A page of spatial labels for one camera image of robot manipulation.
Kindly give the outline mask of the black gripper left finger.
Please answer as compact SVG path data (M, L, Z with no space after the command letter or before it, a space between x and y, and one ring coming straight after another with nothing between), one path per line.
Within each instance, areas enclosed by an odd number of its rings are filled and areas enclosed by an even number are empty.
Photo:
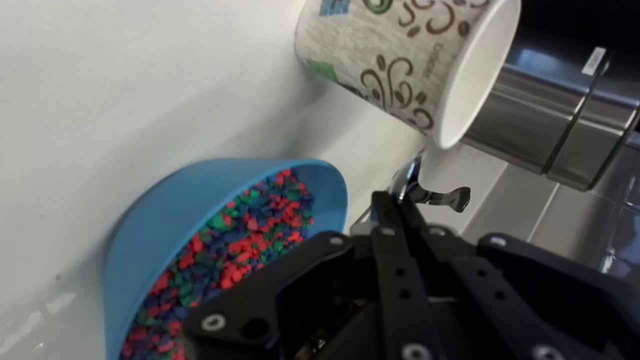
M427 360L404 235L321 232L200 304L186 360Z

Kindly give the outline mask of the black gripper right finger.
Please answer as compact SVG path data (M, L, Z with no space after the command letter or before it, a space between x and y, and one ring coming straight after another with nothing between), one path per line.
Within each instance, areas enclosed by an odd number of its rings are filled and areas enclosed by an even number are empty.
M409 200L372 195L372 218L417 262L425 292L457 305L457 326L494 360L640 360L637 290L505 234L468 244Z

